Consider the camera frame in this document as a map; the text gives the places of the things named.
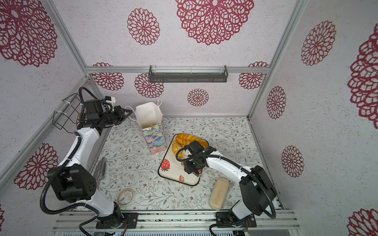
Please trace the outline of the striped bread roll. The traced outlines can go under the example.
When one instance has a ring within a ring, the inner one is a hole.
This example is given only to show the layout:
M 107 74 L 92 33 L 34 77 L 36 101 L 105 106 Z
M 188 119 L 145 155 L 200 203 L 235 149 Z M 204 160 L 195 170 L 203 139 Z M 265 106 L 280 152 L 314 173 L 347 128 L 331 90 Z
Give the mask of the striped bread roll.
M 179 152 L 180 149 L 182 149 L 183 146 L 181 144 L 179 144 L 177 141 L 173 141 L 172 142 L 172 152 L 173 154 L 175 155 L 178 155 L 178 158 L 179 159 L 183 159 L 183 152 Z

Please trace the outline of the long twisted bread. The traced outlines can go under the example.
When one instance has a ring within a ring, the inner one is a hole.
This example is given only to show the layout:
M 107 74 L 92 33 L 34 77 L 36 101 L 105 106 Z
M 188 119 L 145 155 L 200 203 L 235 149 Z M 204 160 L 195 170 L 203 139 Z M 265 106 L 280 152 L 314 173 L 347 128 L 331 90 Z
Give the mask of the long twisted bread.
M 204 148 L 208 147 L 207 141 L 190 134 L 180 133 L 176 136 L 175 141 L 182 146 L 187 146 L 193 141 L 199 142 Z

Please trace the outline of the floral paper bag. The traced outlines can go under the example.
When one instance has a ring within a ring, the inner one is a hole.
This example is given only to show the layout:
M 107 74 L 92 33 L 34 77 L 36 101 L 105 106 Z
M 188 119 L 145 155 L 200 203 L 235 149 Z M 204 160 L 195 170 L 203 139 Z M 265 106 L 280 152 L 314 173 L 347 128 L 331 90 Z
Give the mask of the floral paper bag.
M 131 106 L 125 107 L 135 114 L 135 119 L 131 118 L 131 120 L 136 122 L 141 129 L 151 154 L 157 154 L 166 149 L 160 105 L 159 103 L 147 102 L 136 106 L 135 109 Z

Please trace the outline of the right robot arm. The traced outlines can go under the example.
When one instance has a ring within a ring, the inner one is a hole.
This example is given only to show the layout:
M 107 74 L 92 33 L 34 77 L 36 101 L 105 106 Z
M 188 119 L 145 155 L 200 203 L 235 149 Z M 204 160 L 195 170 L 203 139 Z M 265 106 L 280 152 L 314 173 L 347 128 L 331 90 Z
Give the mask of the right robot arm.
M 229 213 L 234 221 L 263 213 L 271 219 L 277 217 L 273 203 L 277 191 L 261 166 L 243 166 L 210 146 L 197 150 L 186 146 L 178 151 L 176 160 L 184 163 L 184 170 L 188 174 L 199 175 L 199 171 L 207 167 L 221 172 L 239 184 L 242 199 Z

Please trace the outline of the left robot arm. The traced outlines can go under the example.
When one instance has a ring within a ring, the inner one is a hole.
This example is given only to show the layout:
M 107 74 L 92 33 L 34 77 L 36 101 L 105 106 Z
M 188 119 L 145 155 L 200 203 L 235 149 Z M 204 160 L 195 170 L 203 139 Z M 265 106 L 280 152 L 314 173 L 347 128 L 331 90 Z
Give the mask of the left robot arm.
M 68 155 L 56 168 L 47 173 L 48 182 L 40 196 L 40 208 L 46 214 L 59 214 L 76 207 L 85 207 L 96 214 L 101 224 L 117 228 L 124 222 L 119 206 L 97 190 L 96 178 L 86 169 L 92 149 L 106 128 L 120 125 L 132 110 L 115 106 L 110 111 L 98 112 L 86 107 L 82 110 L 75 141 Z M 46 205 L 48 189 L 52 188 L 60 201 L 70 205 L 61 209 L 49 209 Z

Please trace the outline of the beige oblong bread loaf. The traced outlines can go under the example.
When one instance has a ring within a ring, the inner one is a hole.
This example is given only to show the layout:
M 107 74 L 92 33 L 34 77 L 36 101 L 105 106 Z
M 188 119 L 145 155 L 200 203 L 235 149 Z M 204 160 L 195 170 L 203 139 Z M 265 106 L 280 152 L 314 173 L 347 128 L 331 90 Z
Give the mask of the beige oblong bread loaf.
M 215 210 L 221 210 L 226 199 L 230 182 L 225 178 L 219 178 L 210 196 L 209 206 Z

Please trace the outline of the black rimmed white tray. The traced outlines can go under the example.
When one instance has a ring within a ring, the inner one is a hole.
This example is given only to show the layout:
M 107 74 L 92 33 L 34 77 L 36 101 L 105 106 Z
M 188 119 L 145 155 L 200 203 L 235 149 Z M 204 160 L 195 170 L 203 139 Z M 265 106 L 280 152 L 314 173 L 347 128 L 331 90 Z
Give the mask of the black rimmed white tray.
M 172 143 L 175 141 L 177 135 L 178 134 L 175 134 L 169 143 L 163 160 L 158 168 L 158 175 L 161 178 L 172 180 L 177 183 L 182 183 L 188 186 L 196 186 L 200 182 L 201 171 L 199 176 L 186 173 L 183 162 L 177 161 L 172 152 Z

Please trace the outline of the metal tongs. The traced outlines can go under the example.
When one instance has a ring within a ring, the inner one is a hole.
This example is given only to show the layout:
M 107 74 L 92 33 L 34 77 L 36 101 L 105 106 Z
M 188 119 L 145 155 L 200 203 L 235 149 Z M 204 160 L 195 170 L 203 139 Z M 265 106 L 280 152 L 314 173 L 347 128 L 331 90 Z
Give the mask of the metal tongs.
M 101 161 L 97 164 L 95 170 L 94 170 L 94 178 L 96 180 L 96 188 L 99 189 L 100 182 L 105 178 L 106 174 L 106 166 L 107 166 L 107 160 L 105 157 L 101 159 Z

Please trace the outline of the clear tape roll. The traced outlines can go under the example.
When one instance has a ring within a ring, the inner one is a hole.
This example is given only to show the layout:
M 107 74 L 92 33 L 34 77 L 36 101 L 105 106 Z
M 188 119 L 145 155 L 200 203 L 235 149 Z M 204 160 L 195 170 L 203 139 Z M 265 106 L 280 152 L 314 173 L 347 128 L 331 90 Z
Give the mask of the clear tape roll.
M 135 199 L 135 192 L 134 190 L 127 188 L 122 190 L 118 197 L 117 197 L 117 202 L 121 206 L 128 206 L 130 205 Z

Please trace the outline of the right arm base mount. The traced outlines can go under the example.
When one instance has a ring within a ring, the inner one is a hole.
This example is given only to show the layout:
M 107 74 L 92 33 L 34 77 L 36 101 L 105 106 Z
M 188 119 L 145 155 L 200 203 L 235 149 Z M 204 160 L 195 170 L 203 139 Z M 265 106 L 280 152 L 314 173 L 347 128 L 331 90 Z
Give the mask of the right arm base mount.
M 218 211 L 216 212 L 215 217 L 216 225 L 219 228 L 255 228 L 257 226 L 257 222 L 253 214 L 243 218 L 243 221 L 238 219 L 231 211 Z

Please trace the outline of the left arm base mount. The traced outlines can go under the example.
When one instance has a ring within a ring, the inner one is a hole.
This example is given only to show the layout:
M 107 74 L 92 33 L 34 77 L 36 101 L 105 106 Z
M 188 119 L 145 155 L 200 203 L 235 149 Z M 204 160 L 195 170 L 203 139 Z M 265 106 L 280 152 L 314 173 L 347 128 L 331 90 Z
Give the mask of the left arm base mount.
M 96 229 L 135 229 L 139 214 L 136 212 L 123 212 L 120 214 L 99 217 Z

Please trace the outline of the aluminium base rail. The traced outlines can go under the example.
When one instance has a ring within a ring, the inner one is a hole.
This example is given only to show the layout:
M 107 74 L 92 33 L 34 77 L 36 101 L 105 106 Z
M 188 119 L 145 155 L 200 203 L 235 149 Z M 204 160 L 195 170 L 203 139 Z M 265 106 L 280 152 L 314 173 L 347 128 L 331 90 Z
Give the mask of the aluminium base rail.
M 209 236 L 211 225 L 225 223 L 227 211 L 141 210 L 125 211 L 125 214 L 127 223 L 117 229 L 99 229 L 96 220 L 84 225 L 83 229 L 92 236 Z M 276 214 L 275 219 L 264 214 L 255 215 L 237 225 L 214 227 L 212 230 L 218 236 L 301 235 L 301 227 L 293 210 L 279 209 Z M 92 217 L 93 214 L 88 211 L 61 213 L 50 235 L 82 236 L 79 224 Z

